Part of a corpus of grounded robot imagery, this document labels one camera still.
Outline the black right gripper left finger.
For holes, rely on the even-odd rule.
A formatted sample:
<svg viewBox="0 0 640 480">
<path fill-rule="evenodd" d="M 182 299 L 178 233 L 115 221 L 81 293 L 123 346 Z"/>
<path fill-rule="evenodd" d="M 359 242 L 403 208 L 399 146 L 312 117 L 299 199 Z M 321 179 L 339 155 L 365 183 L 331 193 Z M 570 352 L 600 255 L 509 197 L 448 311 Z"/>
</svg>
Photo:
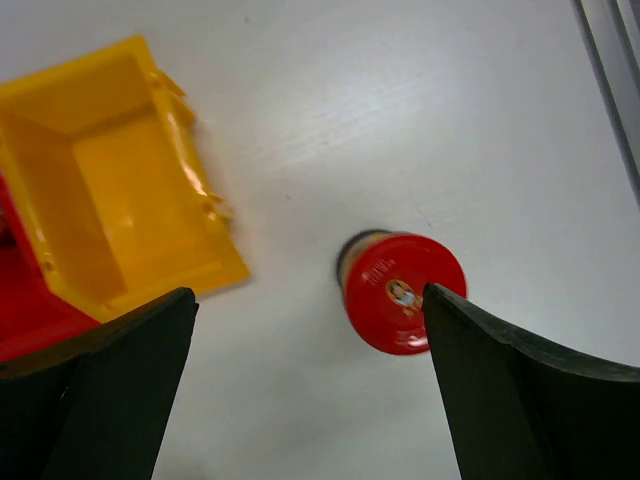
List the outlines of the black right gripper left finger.
<svg viewBox="0 0 640 480">
<path fill-rule="evenodd" d="M 2 362 L 2 478 L 151 478 L 197 311 L 178 288 Z"/>
</svg>

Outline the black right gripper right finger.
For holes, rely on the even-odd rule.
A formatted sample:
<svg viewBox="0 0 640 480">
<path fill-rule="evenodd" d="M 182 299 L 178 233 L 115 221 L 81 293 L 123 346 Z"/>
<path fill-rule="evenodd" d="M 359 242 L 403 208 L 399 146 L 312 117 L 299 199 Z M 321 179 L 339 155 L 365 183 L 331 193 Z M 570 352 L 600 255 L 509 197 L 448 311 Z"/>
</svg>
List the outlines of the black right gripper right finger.
<svg viewBox="0 0 640 480">
<path fill-rule="evenodd" d="M 639 370 L 517 327 L 437 284 L 431 357 L 464 479 L 636 479 Z"/>
</svg>

